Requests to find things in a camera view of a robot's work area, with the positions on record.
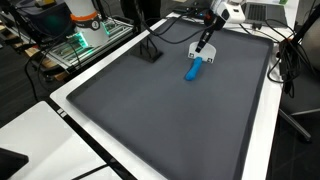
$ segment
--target dark gray surface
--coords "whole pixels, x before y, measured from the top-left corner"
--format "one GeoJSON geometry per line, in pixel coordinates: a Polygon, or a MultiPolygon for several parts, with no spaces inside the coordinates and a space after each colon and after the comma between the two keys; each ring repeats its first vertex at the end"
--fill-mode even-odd
{"type": "MultiPolygon", "coordinates": [[[[164,37],[200,28],[178,22],[164,37]]],[[[179,45],[153,38],[164,52],[157,62],[123,55],[68,99],[169,179],[240,179],[273,43],[217,32],[214,63],[188,82],[188,46],[200,35],[179,45]]]]}

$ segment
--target white table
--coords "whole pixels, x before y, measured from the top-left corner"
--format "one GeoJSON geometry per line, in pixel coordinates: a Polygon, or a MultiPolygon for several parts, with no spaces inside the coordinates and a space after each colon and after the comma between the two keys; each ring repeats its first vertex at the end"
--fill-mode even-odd
{"type": "MultiPolygon", "coordinates": [[[[10,179],[72,179],[106,163],[45,102],[0,129],[0,147],[27,155],[10,179]]],[[[84,179],[121,178],[109,167],[84,179]]]]}
{"type": "MultiPolygon", "coordinates": [[[[270,2],[268,0],[254,0],[253,2],[270,2]]],[[[287,21],[290,27],[294,26],[295,17],[298,9],[299,0],[289,0],[285,6],[287,21]]],[[[161,20],[155,24],[152,29],[156,29],[165,20],[161,20]]],[[[235,27],[238,25],[229,25],[226,27],[235,27]]],[[[262,28],[263,32],[275,36],[279,40],[279,36],[267,27],[262,28]]],[[[285,35],[290,35],[287,29],[280,29],[285,35]]],[[[129,50],[132,46],[138,43],[141,39],[146,37],[149,33],[143,32],[127,44],[123,45],[112,54],[108,55],[100,62],[77,76],[75,79],[51,94],[53,99],[64,111],[66,111],[77,123],[79,123],[93,138],[95,138],[113,157],[115,157],[125,168],[127,168],[138,179],[165,179],[161,174],[152,169],[144,161],[134,155],[130,150],[125,148],[120,142],[113,138],[106,131],[101,129],[98,125],[86,117],[67,100],[66,96],[74,89],[94,76],[97,72],[110,64],[112,61],[121,56],[124,52],[129,50]]],[[[268,162],[273,141],[273,134],[278,115],[278,108],[281,97],[281,86],[270,82],[267,78],[264,80],[263,89],[261,91],[260,101],[256,113],[255,123],[252,130],[251,140],[247,153],[245,169],[242,179],[245,180],[260,180],[265,179],[268,162]]]]}

